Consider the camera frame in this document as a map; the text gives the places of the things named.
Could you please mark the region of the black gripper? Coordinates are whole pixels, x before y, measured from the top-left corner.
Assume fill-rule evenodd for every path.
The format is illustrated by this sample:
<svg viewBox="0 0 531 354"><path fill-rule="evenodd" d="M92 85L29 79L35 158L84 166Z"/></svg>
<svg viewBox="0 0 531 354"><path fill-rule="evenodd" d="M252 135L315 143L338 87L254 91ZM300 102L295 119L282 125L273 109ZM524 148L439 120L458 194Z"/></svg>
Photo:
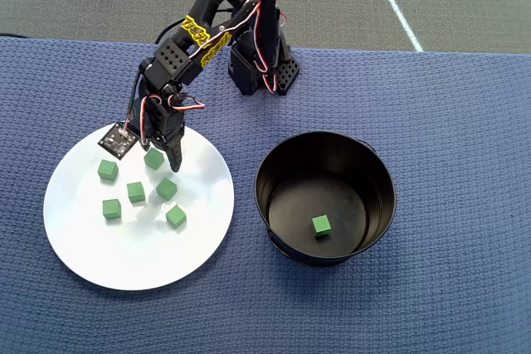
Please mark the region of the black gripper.
<svg viewBox="0 0 531 354"><path fill-rule="evenodd" d="M133 102L133 134L139 138L142 149L150 146L163 150L173 172L182 165L181 141L184 135L184 113L172 110L167 102L162 104L155 98L147 99L144 105L144 140L140 138L141 99Z"/></svg>

